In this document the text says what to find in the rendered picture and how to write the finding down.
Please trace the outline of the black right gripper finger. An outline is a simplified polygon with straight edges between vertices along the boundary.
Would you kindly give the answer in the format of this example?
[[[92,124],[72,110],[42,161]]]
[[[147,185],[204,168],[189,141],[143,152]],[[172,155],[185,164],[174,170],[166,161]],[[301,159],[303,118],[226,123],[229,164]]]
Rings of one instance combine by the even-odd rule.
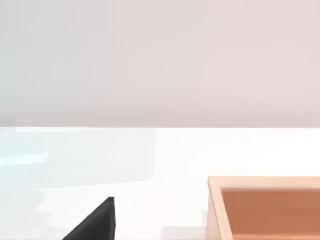
[[[108,197],[62,240],[115,240],[115,198]]]

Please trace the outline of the shallow salmon-coloured box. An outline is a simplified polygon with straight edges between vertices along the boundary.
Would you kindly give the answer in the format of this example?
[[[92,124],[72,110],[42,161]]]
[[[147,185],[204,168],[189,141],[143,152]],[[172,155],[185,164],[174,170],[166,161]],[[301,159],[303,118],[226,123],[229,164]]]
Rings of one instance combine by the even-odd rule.
[[[207,240],[320,240],[320,177],[208,177]]]

